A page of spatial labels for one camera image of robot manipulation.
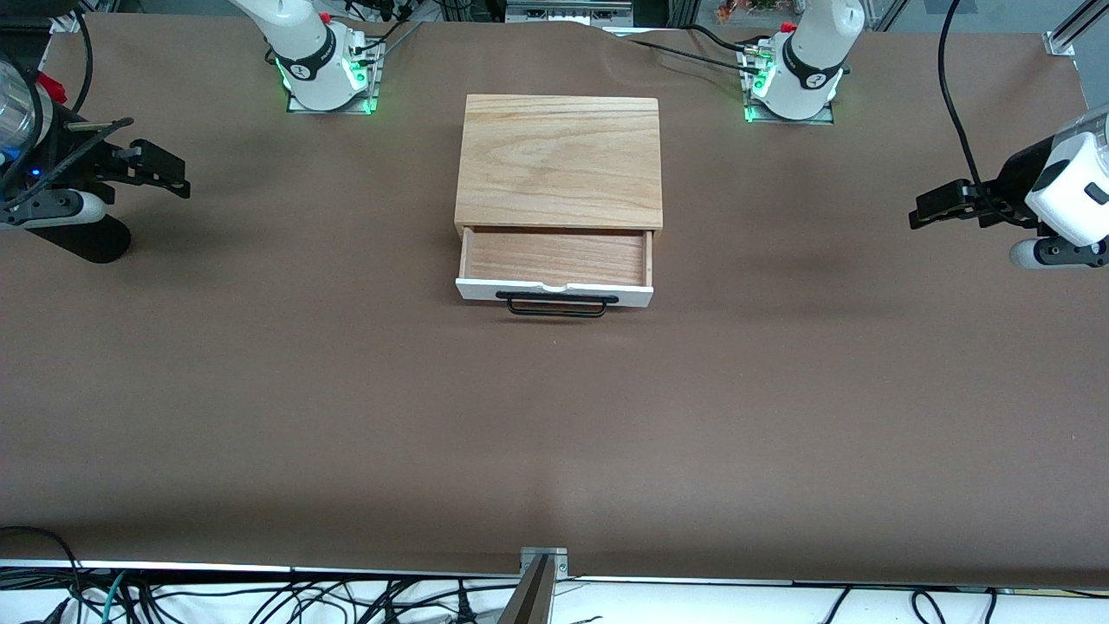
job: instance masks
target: wood grain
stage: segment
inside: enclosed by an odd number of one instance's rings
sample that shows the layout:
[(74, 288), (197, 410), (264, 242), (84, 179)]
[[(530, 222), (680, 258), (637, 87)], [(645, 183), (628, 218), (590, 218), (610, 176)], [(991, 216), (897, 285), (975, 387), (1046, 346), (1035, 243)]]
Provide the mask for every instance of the wood grain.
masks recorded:
[(653, 98), (466, 99), (455, 224), (662, 228)]
[(536, 280), (549, 286), (650, 285), (644, 274), (650, 238), (650, 232), (536, 233), (466, 227), (465, 273), (460, 276)]

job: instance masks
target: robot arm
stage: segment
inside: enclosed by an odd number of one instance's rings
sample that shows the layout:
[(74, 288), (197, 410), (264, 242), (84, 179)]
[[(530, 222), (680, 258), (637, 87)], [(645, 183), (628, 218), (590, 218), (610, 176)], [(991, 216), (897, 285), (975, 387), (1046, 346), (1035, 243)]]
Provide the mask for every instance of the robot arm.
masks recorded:
[(231, 0), (262, 29), (289, 93), (305, 108), (330, 111), (369, 88), (366, 34), (316, 13), (309, 0)]
[(0, 60), (0, 231), (27, 229), (90, 262), (123, 255), (126, 225), (105, 213), (109, 182), (190, 194), (185, 163), (144, 141), (120, 147), (104, 139), (133, 120), (93, 123), (51, 100), (10, 57)]
[(815, 115), (835, 96), (843, 62), (865, 23), (858, 0), (813, 0), (794, 32), (779, 32), (765, 44), (773, 67), (752, 96), (784, 119)]
[(994, 209), (969, 181), (955, 180), (916, 197), (909, 226), (978, 218), (979, 226), (988, 227), (1005, 221), (1038, 234), (1010, 249), (1017, 266), (1105, 266), (1109, 263), (1109, 105), (1017, 152), (984, 186)]

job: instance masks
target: wooden box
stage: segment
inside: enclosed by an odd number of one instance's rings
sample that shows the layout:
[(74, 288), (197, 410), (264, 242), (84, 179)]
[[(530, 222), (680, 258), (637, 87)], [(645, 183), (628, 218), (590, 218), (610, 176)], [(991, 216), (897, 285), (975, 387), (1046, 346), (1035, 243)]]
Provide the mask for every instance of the wooden box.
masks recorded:
[(645, 306), (662, 229), (658, 101), (469, 95), (455, 225), (465, 298)]

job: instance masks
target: cable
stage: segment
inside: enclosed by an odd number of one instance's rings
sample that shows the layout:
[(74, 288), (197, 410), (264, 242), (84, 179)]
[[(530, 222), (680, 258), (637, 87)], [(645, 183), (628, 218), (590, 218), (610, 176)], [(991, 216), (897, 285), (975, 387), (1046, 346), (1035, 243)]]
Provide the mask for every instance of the cable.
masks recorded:
[(1091, 594), (1089, 592), (1079, 592), (1078, 590), (1062, 590), (1068, 594), (1075, 594), (1076, 596), (1082, 596), (1083, 599), (1109, 599), (1109, 595), (1105, 594)]
[(397, 49), (397, 45), (400, 45), (401, 43), (404, 43), (405, 39), (408, 39), (408, 37), (411, 35), (411, 33), (414, 33), (417, 30), (419, 30), (419, 27), (424, 22), (416, 22), (416, 25), (414, 25), (414, 27), (409, 28), (408, 30), (406, 30), (405, 33), (401, 34), (399, 39), (397, 39), (396, 41), (394, 41), (391, 45), (387, 47), (385, 49), (385, 51), (381, 52), (381, 57), (380, 58), (384, 59), (385, 57), (388, 57), (390, 52), (393, 52), (394, 50)]
[(104, 613), (100, 616), (100, 624), (108, 624), (111, 620), (109, 614), (112, 611), (112, 599), (115, 597), (115, 592), (120, 590), (120, 583), (123, 582), (123, 575), (128, 572), (124, 570), (115, 576), (115, 581), (112, 581), (112, 586), (108, 589), (108, 597), (104, 599)]
[(156, 595), (154, 597), (155, 599), (170, 599), (170, 597), (173, 597), (173, 596), (196, 596), (196, 597), (206, 597), (206, 599), (222, 599), (222, 597), (227, 597), (227, 596), (238, 596), (238, 595), (243, 595), (243, 594), (262, 594), (262, 593), (266, 593), (266, 592), (273, 592), (275, 590), (284, 592), (287, 589), (288, 589), (288, 585), (285, 585), (285, 586), (283, 586), (281, 589), (276, 589), (276, 587), (252, 587), (250, 590), (236, 590), (234, 592), (218, 592), (218, 593), (212, 593), (212, 594), (204, 593), (204, 592), (169, 592), (169, 593), (165, 593), (165, 594), (159, 594), (159, 595)]
[[(332, 585), (330, 587), (328, 587), (326, 590), (322, 590), (318, 594), (316, 594), (315, 596), (308, 599), (307, 601), (305, 601), (303, 603), (299, 601), (299, 599), (297, 599), (297, 603), (298, 604), (297, 604), (296, 608), (293, 610), (293, 615), (289, 616), (287, 624), (293, 624), (293, 621), (296, 620), (297, 616), (304, 617), (304, 612), (309, 606), (312, 606), (312, 603), (323, 602), (325, 604), (330, 604), (330, 603), (327, 603), (326, 601), (324, 601), (324, 596), (326, 596), (326, 595), (330, 594), (332, 592), (334, 592), (335, 590), (339, 589), (339, 586), (342, 586), (344, 583), (346, 583), (346, 581), (339, 581), (338, 583)], [(309, 587), (306, 587), (306, 589), (314, 589), (314, 587), (311, 587), (311, 585), (309, 585)], [(346, 611), (345, 610), (343, 611), (343, 620), (344, 620), (344, 622), (349, 622), (347, 620), (347, 615), (346, 615)]]
[(478, 617), (470, 606), (470, 597), (466, 594), (466, 583), (458, 580), (458, 617), (456, 624), (477, 624)]
[(932, 605), (932, 610), (935, 611), (936, 616), (939, 617), (939, 624), (947, 624), (947, 621), (944, 620), (944, 612), (939, 611), (939, 605), (936, 604), (935, 599), (933, 599), (932, 595), (928, 594), (928, 592), (924, 590), (917, 590), (913, 592), (912, 604), (913, 604), (913, 615), (916, 615), (916, 618), (920, 621), (920, 624), (932, 624), (930, 622), (924, 618), (924, 615), (920, 613), (920, 608), (916, 606), (916, 599), (920, 596), (924, 596), (925, 599), (928, 600), (928, 604)]
[[(989, 594), (989, 606), (986, 607), (986, 616), (983, 617), (981, 622), (983, 624), (990, 624), (990, 621), (994, 620), (994, 610), (997, 607), (997, 590), (995, 590), (994, 587), (989, 587), (988, 590), (986, 590), (986, 593)], [(916, 604), (916, 600), (920, 596), (924, 596), (928, 601), (928, 604), (932, 605), (932, 611), (936, 612), (936, 617), (939, 617), (939, 624), (947, 624), (947, 621), (944, 620), (944, 612), (939, 611), (939, 605), (936, 604), (935, 599), (933, 599), (932, 595), (928, 594), (926, 590), (917, 590), (913, 592), (912, 604), (913, 604), (913, 615), (916, 615), (916, 618), (920, 622), (920, 624), (930, 624), (927, 620), (924, 618), (924, 614), (920, 613), (920, 607), (918, 607)]]
[(69, 562), (70, 562), (70, 570), (73, 571), (73, 589), (71, 590), (71, 593), (72, 592), (77, 592), (77, 596), (78, 596), (78, 601), (77, 601), (77, 622), (79, 622), (79, 623), (80, 622), (84, 622), (83, 614), (81, 612), (82, 604), (84, 602), (81, 599), (81, 575), (78, 573), (77, 556), (73, 555), (73, 550), (69, 548), (69, 544), (65, 543), (65, 540), (62, 540), (61, 536), (58, 535), (57, 533), (54, 533), (53, 531), (48, 531), (45, 529), (39, 529), (38, 526), (26, 526), (26, 525), (19, 525), (19, 524), (10, 525), (10, 526), (0, 526), (0, 534), (3, 534), (3, 533), (31, 533), (33, 535), (41, 535), (43, 538), (49, 538), (50, 540), (53, 540), (59, 546), (62, 548), (62, 551), (65, 552), (65, 559), (68, 559)]
[(81, 14), (83, 12), (80, 9), (73, 10), (73, 19), (81, 25), (81, 39), (84, 40), (84, 78), (81, 80), (81, 92), (78, 93), (77, 100), (73, 101), (73, 108), (70, 109), (74, 114), (81, 112), (84, 99), (89, 96), (89, 88), (92, 86), (92, 39), (89, 37), (89, 27), (84, 24), (84, 17)]
[(394, 585), (393, 581), (389, 581), (389, 584), (386, 585), (385, 591), (381, 592), (379, 596), (377, 596), (377, 600), (374, 601), (374, 604), (369, 605), (369, 607), (366, 608), (366, 611), (362, 614), (362, 617), (359, 617), (355, 622), (355, 624), (369, 624), (369, 621), (376, 617), (377, 614), (381, 612), (387, 602), (393, 601), (393, 599), (399, 596), (405, 590), (411, 587), (416, 583), (417, 583), (416, 581), (405, 580), (405, 581), (399, 581), (397, 582), (396, 585)]
[(649, 41), (637, 41), (634, 39), (629, 39), (629, 41), (631, 41), (632, 43), (639, 43), (640, 45), (645, 45), (648, 48), (654, 48), (655, 50), (662, 50), (663, 52), (670, 52), (671, 54), (678, 54), (680, 57), (686, 57), (686, 58), (690, 58), (690, 59), (694, 59), (694, 60), (698, 60), (698, 61), (701, 61), (701, 62), (705, 62), (705, 63), (710, 63), (710, 64), (714, 64), (714, 65), (726, 67), (728, 69), (735, 70), (735, 71), (741, 71), (741, 72), (745, 72), (745, 73), (759, 73), (759, 70), (756, 70), (755, 68), (740, 67), (740, 65), (728, 63), (728, 62), (724, 62), (724, 61), (718, 61), (716, 59), (710, 59), (708, 57), (702, 57), (702, 55), (699, 55), (699, 54), (693, 54), (693, 53), (690, 53), (690, 52), (684, 52), (682, 50), (675, 50), (673, 48), (667, 48), (665, 45), (659, 45), (658, 43), (651, 43)]
[(832, 603), (832, 610), (828, 611), (827, 617), (824, 618), (824, 624), (832, 624), (832, 621), (835, 620), (836, 612), (840, 611), (840, 605), (843, 604), (844, 599), (846, 599), (847, 594), (849, 593), (851, 593), (851, 585), (847, 585), (846, 587), (843, 589), (843, 592), (840, 593), (840, 597), (837, 597), (835, 602)]
[(952, 6), (947, 9), (947, 17), (944, 19), (944, 27), (939, 30), (939, 49), (937, 59), (937, 73), (939, 74), (939, 91), (944, 95), (944, 104), (947, 105), (947, 114), (952, 117), (952, 123), (955, 125), (955, 132), (959, 135), (959, 145), (963, 147), (963, 156), (966, 157), (967, 167), (970, 168), (970, 177), (974, 180), (975, 190), (978, 191), (978, 195), (981, 196), (983, 201), (989, 211), (996, 215), (1001, 221), (1010, 225), (1017, 225), (1018, 227), (1035, 227), (1035, 222), (1025, 223), (1018, 218), (1014, 218), (1008, 214), (1005, 214), (996, 205), (994, 205), (994, 200), (986, 193), (986, 186), (981, 183), (981, 176), (978, 175), (978, 164), (974, 160), (974, 154), (970, 152), (970, 142), (967, 140), (966, 130), (963, 129), (963, 121), (959, 120), (959, 113), (955, 110), (955, 103), (952, 102), (952, 94), (947, 90), (947, 34), (952, 29), (952, 20), (955, 19), (955, 10), (959, 8), (959, 2), (962, 0), (952, 0)]
[(31, 150), (38, 144), (39, 135), (42, 134), (42, 99), (39, 96), (38, 85), (31, 80), (23, 65), (19, 64), (19, 61), (9, 54), (7, 50), (0, 49), (0, 54), (3, 55), (3, 60), (8, 61), (8, 64), (16, 68), (16, 73), (23, 79), (23, 84), (27, 86), (31, 98), (31, 111), (34, 114), (31, 132), (28, 133), (27, 137), (23, 139), (23, 143), (19, 146), (19, 154), (8, 165), (8, 171), (4, 171), (3, 176), (0, 176), (0, 197), (7, 198), (8, 187), (11, 186), (11, 182), (16, 178), (16, 175), (22, 171), (23, 162), (31, 155)]
[(258, 610), (254, 612), (254, 615), (251, 616), (251, 620), (250, 620), (250, 622), (247, 622), (247, 624), (254, 624), (254, 621), (257, 620), (258, 616), (262, 615), (262, 612), (265, 611), (265, 608), (267, 606), (269, 606), (269, 603), (274, 602), (275, 600), (277, 600), (277, 596), (282, 595), (283, 593), (285, 593), (285, 592), (287, 592), (289, 590), (292, 590), (295, 586), (296, 586), (296, 583), (289, 583), (289, 584), (285, 585), (284, 587), (282, 587), (281, 590), (277, 590), (276, 592), (274, 592), (274, 595), (272, 595), (268, 599), (266, 599), (266, 602), (262, 603), (262, 606), (260, 606)]
[(354, 2), (347, 2), (346, 10), (347, 11), (354, 11), (355, 14), (358, 16), (358, 19), (362, 20), (362, 21), (364, 21), (364, 22), (365, 21), (369, 21), (369, 20), (366, 19), (366, 16), (362, 14), (362, 11), (358, 9), (358, 7), (354, 6)]
[[(515, 590), (516, 587), (517, 587), (517, 585), (488, 585), (488, 586), (485, 586), (485, 587), (470, 587), (470, 589), (468, 589), (466, 591), (472, 594), (475, 592), (492, 592), (492, 591), (496, 591), (496, 590)], [(404, 615), (405, 613), (407, 613), (407, 612), (409, 612), (409, 611), (411, 611), (414, 608), (420, 608), (420, 607), (424, 607), (424, 606), (428, 606), (428, 605), (431, 605), (433, 603), (438, 602), (438, 601), (440, 601), (442, 599), (449, 599), (450, 596), (454, 596), (454, 595), (457, 595), (457, 594), (458, 594), (458, 591), (455, 590), (452, 592), (445, 592), (442, 594), (437, 594), (437, 595), (434, 595), (434, 596), (429, 596), (429, 597), (426, 597), (424, 600), (420, 600), (420, 601), (414, 602), (411, 604), (405, 605), (404, 608), (401, 608), (400, 611), (398, 611), (391, 617), (386, 617), (385, 620), (383, 620), (381, 624), (395, 624), (397, 622), (397, 620), (401, 615)]]
[(986, 607), (986, 616), (981, 618), (983, 624), (989, 624), (994, 620), (994, 608), (997, 607), (997, 590), (990, 587), (986, 591), (989, 592), (989, 606)]
[(19, 205), (24, 201), (31, 198), (32, 196), (37, 195), (44, 187), (47, 187), (47, 185), (53, 183), (53, 181), (58, 178), (59, 175), (64, 173), (65, 170), (69, 168), (70, 165), (72, 165), (74, 162), (77, 162), (78, 158), (89, 153), (89, 150), (91, 150), (92, 147), (96, 146), (96, 143), (100, 143), (101, 141), (106, 139), (109, 134), (115, 132), (120, 127), (131, 125), (134, 122), (135, 120), (130, 116), (124, 116), (123, 119), (113, 121), (111, 125), (101, 130), (100, 132), (96, 132), (90, 139), (85, 140), (85, 142), (81, 143), (81, 145), (77, 150), (73, 150), (73, 152), (70, 155), (65, 156), (64, 160), (59, 162), (57, 166), (43, 173), (42, 176), (39, 177), (39, 181), (34, 183), (33, 186), (16, 195), (16, 198), (6, 201), (2, 205), (0, 205), (0, 209), (8, 209), (13, 205)]
[(716, 37), (715, 32), (709, 30), (708, 28), (705, 28), (705, 27), (703, 27), (701, 24), (691, 23), (689, 25), (683, 25), (682, 30), (695, 30), (695, 31), (698, 31), (700, 33), (703, 33), (709, 39), (712, 39), (713, 43), (715, 43), (716, 45), (720, 45), (721, 48), (724, 48), (725, 50), (731, 50), (733, 52), (742, 52), (743, 51), (743, 45), (735, 44), (735, 43), (729, 43), (728, 41), (724, 41), (723, 39)]
[(385, 34), (383, 34), (383, 35), (374, 39), (374, 41), (372, 41), (372, 42), (363, 45), (362, 48), (355, 48), (354, 49), (354, 53), (355, 54), (360, 54), (360, 53), (365, 52), (366, 50), (369, 50), (372, 48), (376, 48), (376, 47), (380, 45), (381, 43), (385, 43), (385, 40), (388, 39), (390, 34), (393, 34), (394, 32), (396, 32), (396, 30), (398, 28), (400, 28), (400, 24), (403, 24), (403, 23), (405, 23), (405, 20), (397, 20), (397, 22), (394, 23), (393, 27), (389, 28), (389, 30), (387, 30), (385, 32)]

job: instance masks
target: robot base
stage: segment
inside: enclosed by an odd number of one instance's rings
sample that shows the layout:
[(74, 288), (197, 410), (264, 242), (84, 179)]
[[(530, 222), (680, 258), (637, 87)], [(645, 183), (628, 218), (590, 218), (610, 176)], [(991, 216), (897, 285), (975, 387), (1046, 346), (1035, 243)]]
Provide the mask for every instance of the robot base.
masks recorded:
[(366, 89), (359, 91), (349, 102), (329, 111), (317, 111), (302, 104), (286, 86), (288, 92), (287, 112), (315, 114), (374, 114), (377, 110), (377, 98), (381, 91), (381, 65), (385, 63), (385, 45), (375, 45), (365, 52), (365, 68), (355, 70), (355, 78), (366, 81)]
[[(766, 57), (759, 53), (760, 47), (747, 45), (746, 50), (743, 52), (735, 53), (735, 60), (739, 61), (740, 67), (751, 67), (759, 70), (766, 69)], [(821, 112), (808, 119), (793, 120), (783, 119), (773, 112), (766, 104), (756, 100), (751, 91), (754, 89), (754, 83), (760, 79), (757, 74), (751, 74), (747, 72), (740, 72), (740, 85), (743, 89), (743, 117), (747, 120), (749, 123), (754, 122), (769, 122), (769, 123), (788, 123), (794, 125), (832, 125), (835, 122), (835, 117), (832, 114), (832, 102), (824, 104)]]

